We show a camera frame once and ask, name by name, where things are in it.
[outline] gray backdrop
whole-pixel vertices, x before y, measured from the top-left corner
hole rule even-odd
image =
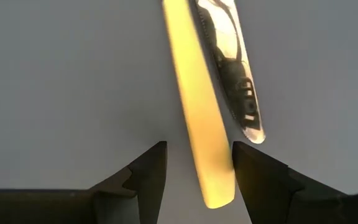
[[[257,148],[357,193],[358,1],[237,7],[267,133]],[[216,89],[229,139],[249,143]],[[159,140],[159,223],[250,223],[238,191],[204,206],[159,0],[0,0],[0,188],[86,189]]]

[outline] gray wall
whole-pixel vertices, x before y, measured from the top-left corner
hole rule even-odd
[[[358,192],[358,1],[237,7],[267,132],[257,148]],[[159,223],[249,222],[239,192],[203,205],[160,1],[0,1],[0,188],[85,189],[161,139]]]

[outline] dark metal tool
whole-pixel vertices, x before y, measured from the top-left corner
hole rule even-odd
[[[232,158],[253,224],[358,224],[358,195],[346,195],[235,142]]]
[[[193,14],[200,27],[200,41],[218,74],[232,116],[245,136],[260,144],[265,132],[234,0],[195,3]]]
[[[0,223],[155,224],[167,167],[167,143],[89,190],[0,190]]]

